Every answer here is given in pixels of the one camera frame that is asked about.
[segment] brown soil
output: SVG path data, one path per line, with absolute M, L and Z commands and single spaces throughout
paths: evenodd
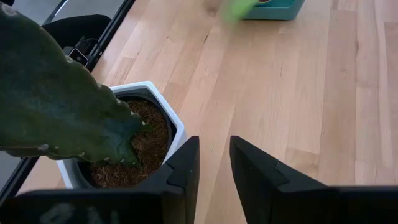
M 162 112 L 147 100 L 128 101 L 128 105 L 153 128 L 153 131 L 138 133 L 131 139 L 141 161 L 140 167 L 92 163 L 90 170 L 96 187 L 133 187 L 157 170 L 166 156 L 169 135 Z

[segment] potted plant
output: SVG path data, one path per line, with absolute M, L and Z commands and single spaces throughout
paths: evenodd
M 132 187 L 186 141 L 151 82 L 108 88 L 0 2 L 0 150 L 58 160 L 67 188 Z

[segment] light wood surface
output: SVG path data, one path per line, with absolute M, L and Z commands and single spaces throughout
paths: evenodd
M 152 81 L 200 136 L 196 223 L 245 223 L 240 135 L 330 185 L 398 184 L 398 1 L 306 0 L 294 21 L 226 26 L 194 0 L 137 0 L 93 75 Z

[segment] teal container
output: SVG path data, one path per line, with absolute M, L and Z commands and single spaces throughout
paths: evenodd
M 292 20 L 296 18 L 303 3 L 304 0 L 271 0 L 259 3 L 246 14 L 244 19 Z

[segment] wooden table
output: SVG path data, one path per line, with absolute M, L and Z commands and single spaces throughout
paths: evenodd
M 152 81 L 200 136 L 197 223 L 245 223 L 240 135 L 326 184 L 398 183 L 398 1 L 306 0 L 234 29 L 194 0 L 137 0 L 93 75 Z

